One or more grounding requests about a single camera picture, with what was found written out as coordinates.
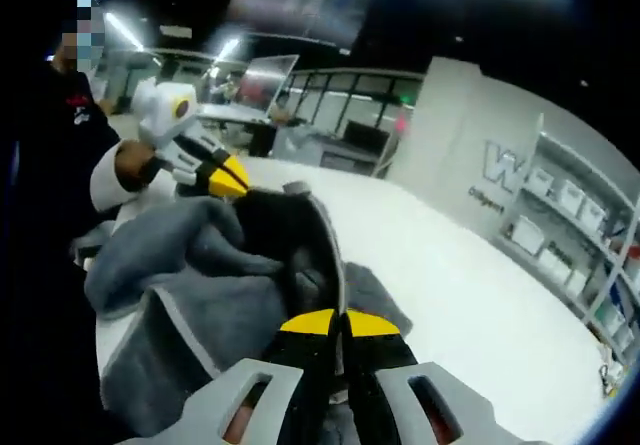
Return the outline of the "person's left hand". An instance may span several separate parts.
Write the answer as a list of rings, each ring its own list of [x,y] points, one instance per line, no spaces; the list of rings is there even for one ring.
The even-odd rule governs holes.
[[[164,161],[156,156],[155,149],[139,141],[123,141],[115,155],[116,177],[128,192],[139,192],[147,187],[163,165]]]

